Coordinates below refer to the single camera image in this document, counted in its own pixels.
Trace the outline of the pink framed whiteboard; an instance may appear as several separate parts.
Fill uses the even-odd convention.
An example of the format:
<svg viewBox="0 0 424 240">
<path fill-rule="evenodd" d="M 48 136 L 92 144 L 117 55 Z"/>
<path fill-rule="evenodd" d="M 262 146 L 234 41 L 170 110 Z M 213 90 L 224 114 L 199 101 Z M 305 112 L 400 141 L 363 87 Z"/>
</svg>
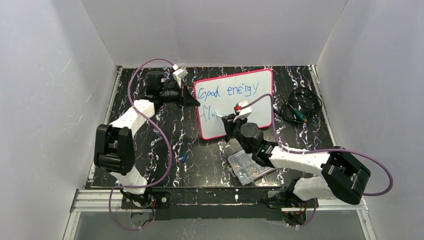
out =
<svg viewBox="0 0 424 240">
<path fill-rule="evenodd" d="M 234 113 L 237 103 L 253 102 L 265 94 L 273 94 L 273 71 L 254 70 L 197 81 L 194 96 L 200 103 L 197 108 L 200 135 L 203 140 L 225 136 L 221 118 Z"/>
</svg>

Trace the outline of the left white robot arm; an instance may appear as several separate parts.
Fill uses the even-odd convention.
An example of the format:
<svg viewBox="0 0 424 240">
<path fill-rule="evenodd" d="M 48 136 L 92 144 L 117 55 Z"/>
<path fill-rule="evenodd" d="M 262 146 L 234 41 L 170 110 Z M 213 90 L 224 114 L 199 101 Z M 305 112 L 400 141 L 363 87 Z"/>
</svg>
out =
<svg viewBox="0 0 424 240">
<path fill-rule="evenodd" d="M 97 127 L 94 165 L 114 176 L 124 193 L 143 195 L 150 187 L 135 166 L 134 135 L 141 126 L 152 123 L 151 118 L 164 103 L 175 103 L 179 108 L 200 106 L 182 83 L 187 74 L 185 68 L 177 68 L 166 79 L 163 71 L 149 72 L 133 106 L 111 124 Z"/>
</svg>

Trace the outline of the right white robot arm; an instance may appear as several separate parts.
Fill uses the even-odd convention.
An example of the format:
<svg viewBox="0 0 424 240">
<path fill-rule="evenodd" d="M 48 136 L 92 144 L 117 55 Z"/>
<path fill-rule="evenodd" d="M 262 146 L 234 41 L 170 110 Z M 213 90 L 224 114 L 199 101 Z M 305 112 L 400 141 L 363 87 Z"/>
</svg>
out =
<svg viewBox="0 0 424 240">
<path fill-rule="evenodd" d="M 264 138 L 263 131 L 247 119 L 235 114 L 221 117 L 225 139 L 236 139 L 256 164 L 273 169 L 292 169 L 313 176 L 293 179 L 289 186 L 261 201 L 268 205 L 300 206 L 309 200 L 334 197 L 357 205 L 364 194 L 370 170 L 344 149 L 320 153 L 294 153 Z"/>
</svg>

